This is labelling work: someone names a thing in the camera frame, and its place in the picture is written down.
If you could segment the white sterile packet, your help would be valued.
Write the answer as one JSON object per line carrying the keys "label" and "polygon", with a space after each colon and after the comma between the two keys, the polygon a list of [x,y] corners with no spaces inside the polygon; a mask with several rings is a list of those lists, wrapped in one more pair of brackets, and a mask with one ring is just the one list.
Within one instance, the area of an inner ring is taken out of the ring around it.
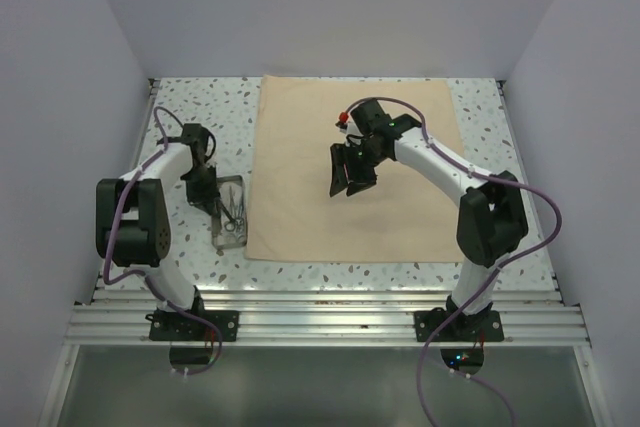
{"label": "white sterile packet", "polygon": [[243,236],[235,236],[230,233],[226,233],[223,228],[224,222],[228,218],[222,217],[213,217],[212,218],[212,244],[217,249],[233,249],[240,248],[246,245],[247,234],[246,234],[246,224],[245,224],[245,233]]}

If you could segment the steel scissors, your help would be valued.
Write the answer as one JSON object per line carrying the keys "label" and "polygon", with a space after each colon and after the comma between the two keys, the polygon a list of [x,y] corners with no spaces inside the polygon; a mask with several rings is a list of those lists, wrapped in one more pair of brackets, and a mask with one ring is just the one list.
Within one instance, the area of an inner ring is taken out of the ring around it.
{"label": "steel scissors", "polygon": [[225,215],[230,221],[237,221],[242,216],[242,191],[234,185],[229,185],[223,189],[225,194]]}
{"label": "steel scissors", "polygon": [[223,224],[226,233],[235,236],[243,236],[245,233],[245,210],[243,206],[238,207]]}

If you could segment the metal instrument tray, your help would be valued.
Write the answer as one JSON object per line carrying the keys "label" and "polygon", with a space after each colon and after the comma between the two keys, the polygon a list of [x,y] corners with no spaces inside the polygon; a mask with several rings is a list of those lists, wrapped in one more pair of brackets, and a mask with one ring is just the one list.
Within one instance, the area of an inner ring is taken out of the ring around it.
{"label": "metal instrument tray", "polygon": [[242,176],[218,178],[218,197],[214,203],[211,232],[212,244],[217,250],[246,245],[247,212]]}

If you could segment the beige cloth mat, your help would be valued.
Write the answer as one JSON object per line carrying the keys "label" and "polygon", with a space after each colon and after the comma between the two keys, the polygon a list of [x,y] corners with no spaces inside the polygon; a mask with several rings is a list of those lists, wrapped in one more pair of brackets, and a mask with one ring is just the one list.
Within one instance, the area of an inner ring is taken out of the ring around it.
{"label": "beige cloth mat", "polygon": [[414,170],[385,161],[376,186],[329,195],[330,147],[342,141],[340,113],[379,96],[391,116],[416,107],[427,130],[464,152],[451,89],[444,80],[348,81],[265,76],[255,122],[246,256],[321,263],[457,263],[457,209]]}

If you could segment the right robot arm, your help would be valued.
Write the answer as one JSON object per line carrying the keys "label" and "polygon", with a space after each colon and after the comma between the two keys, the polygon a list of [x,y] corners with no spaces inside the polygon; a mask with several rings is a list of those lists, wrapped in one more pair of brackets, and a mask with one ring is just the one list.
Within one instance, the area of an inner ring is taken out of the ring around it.
{"label": "right robot arm", "polygon": [[456,242],[464,260],[442,322],[451,336],[468,339],[491,311],[499,265],[510,259],[529,232],[517,178],[494,174],[436,140],[416,108],[397,117],[382,98],[359,100],[340,113],[344,135],[330,147],[330,196],[353,196],[377,183],[376,168],[391,160],[422,175],[457,208]]}

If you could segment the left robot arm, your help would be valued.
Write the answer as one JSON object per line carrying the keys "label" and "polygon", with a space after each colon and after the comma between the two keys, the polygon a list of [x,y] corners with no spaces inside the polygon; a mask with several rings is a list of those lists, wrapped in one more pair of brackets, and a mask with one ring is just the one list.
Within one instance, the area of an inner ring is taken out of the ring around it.
{"label": "left robot arm", "polygon": [[175,313],[172,326],[185,339],[201,337],[208,316],[197,287],[168,259],[172,234],[166,194],[185,184],[186,201],[210,218],[219,216],[213,134],[187,123],[177,137],[165,136],[150,157],[96,186],[95,242],[103,259],[102,280],[115,285],[139,277],[162,312]]}

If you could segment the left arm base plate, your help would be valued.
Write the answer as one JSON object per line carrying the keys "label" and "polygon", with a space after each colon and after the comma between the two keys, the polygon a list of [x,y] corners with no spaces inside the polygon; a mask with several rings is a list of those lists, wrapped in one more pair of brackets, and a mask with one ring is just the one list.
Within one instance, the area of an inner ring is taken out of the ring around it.
{"label": "left arm base plate", "polygon": [[235,342],[240,325],[240,313],[234,310],[204,311],[195,314],[197,320],[176,312],[156,309],[145,316],[150,323],[151,341],[199,342],[214,339]]}

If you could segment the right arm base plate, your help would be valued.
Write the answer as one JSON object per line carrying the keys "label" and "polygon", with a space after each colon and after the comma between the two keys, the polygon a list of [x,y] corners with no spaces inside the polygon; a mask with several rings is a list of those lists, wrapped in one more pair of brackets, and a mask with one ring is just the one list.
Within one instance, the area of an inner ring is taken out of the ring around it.
{"label": "right arm base plate", "polygon": [[505,340],[501,317],[492,307],[474,315],[459,314],[448,321],[451,312],[443,308],[413,313],[418,342],[498,343]]}

